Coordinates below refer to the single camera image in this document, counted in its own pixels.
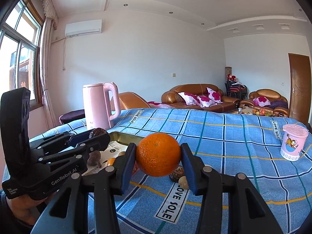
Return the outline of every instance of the window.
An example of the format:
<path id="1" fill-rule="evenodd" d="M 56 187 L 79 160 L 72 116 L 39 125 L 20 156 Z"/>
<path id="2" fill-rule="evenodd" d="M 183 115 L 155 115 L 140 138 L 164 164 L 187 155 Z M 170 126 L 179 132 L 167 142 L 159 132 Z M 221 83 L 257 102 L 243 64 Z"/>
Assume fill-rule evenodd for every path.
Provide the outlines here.
<path id="1" fill-rule="evenodd" d="M 31 109 L 40 106 L 42 96 L 37 58 L 40 30 L 41 25 L 20 0 L 0 31 L 0 96 L 26 87 L 31 91 Z"/>

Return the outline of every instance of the purple cushion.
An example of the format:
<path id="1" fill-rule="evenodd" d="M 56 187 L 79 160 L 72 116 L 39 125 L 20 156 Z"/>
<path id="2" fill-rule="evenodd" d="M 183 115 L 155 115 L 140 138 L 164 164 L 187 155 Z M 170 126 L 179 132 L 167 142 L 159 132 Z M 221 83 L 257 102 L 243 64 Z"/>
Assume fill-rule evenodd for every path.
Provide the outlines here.
<path id="1" fill-rule="evenodd" d="M 270 107 L 272 109 L 275 109 L 277 107 L 284 107 L 286 109 L 288 109 L 288 103 L 286 103 L 285 101 L 283 100 L 274 100 L 271 102 L 270 105 L 268 105 L 267 107 Z"/>
<path id="2" fill-rule="evenodd" d="M 85 110 L 76 110 L 71 111 L 69 113 L 63 114 L 60 116 L 59 120 L 61 124 L 67 124 L 69 122 L 72 122 L 74 120 L 83 119 L 85 118 Z"/>

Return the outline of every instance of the brown leather sofa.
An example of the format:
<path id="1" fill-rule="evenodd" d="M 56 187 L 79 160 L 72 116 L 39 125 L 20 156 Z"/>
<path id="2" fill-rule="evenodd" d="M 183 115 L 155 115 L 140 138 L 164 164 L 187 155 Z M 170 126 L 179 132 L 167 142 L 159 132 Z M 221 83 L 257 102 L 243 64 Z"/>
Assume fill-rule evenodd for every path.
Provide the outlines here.
<path id="1" fill-rule="evenodd" d="M 260 97 L 260 96 L 266 97 L 270 102 L 274 100 L 282 100 L 288 103 L 287 99 L 283 97 L 282 95 L 280 95 L 278 92 L 274 90 L 270 90 L 270 89 L 260 89 L 260 90 L 251 92 L 249 94 L 249 99 L 242 100 L 240 102 L 239 107 L 242 108 L 244 106 L 249 106 L 257 110 L 259 110 L 260 108 L 264 108 L 267 111 L 273 112 L 276 117 L 289 117 L 289 110 L 284 107 L 277 107 L 275 109 L 272 109 L 267 106 L 260 107 L 258 105 L 255 105 L 255 103 L 253 102 L 253 99 Z"/>
<path id="2" fill-rule="evenodd" d="M 211 107 L 201 108 L 198 105 L 187 105 L 184 99 L 178 94 L 180 92 L 188 92 L 194 95 L 208 96 L 207 87 L 220 93 L 222 103 L 218 103 L 217 105 Z M 233 110 L 239 103 L 238 98 L 223 96 L 223 91 L 220 90 L 217 86 L 206 83 L 178 85 L 173 87 L 170 91 L 165 92 L 161 97 L 161 101 L 162 103 L 171 105 L 174 108 L 205 110 L 216 113 L 224 113 Z"/>
<path id="3" fill-rule="evenodd" d="M 147 103 L 138 94 L 127 91 L 119 93 L 119 103 L 121 110 L 128 110 L 133 108 L 150 108 L 149 103 Z M 114 101 L 111 99 L 110 106 L 112 111 L 115 110 Z"/>

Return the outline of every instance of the wooden door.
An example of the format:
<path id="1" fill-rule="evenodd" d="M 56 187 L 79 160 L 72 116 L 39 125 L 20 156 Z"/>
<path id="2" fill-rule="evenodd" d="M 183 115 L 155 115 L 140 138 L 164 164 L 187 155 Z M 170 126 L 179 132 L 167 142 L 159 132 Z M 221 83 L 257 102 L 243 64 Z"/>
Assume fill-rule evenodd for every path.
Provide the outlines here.
<path id="1" fill-rule="evenodd" d="M 290 117 L 307 125 L 311 106 L 310 58 L 300 54 L 288 54 L 291 68 Z"/>

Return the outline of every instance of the orange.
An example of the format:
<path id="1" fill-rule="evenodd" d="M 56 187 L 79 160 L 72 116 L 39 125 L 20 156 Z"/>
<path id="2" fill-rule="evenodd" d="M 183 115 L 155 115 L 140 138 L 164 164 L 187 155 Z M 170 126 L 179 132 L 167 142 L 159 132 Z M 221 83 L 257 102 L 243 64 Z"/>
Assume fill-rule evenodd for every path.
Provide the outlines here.
<path id="1" fill-rule="evenodd" d="M 115 162 L 115 159 L 116 159 L 116 158 L 108 159 L 108 161 L 107 161 L 107 166 L 113 165 L 113 163 Z"/>
<path id="2" fill-rule="evenodd" d="M 180 163 L 180 145 L 166 133 L 150 134 L 139 142 L 135 157 L 144 173 L 154 177 L 166 176 Z"/>

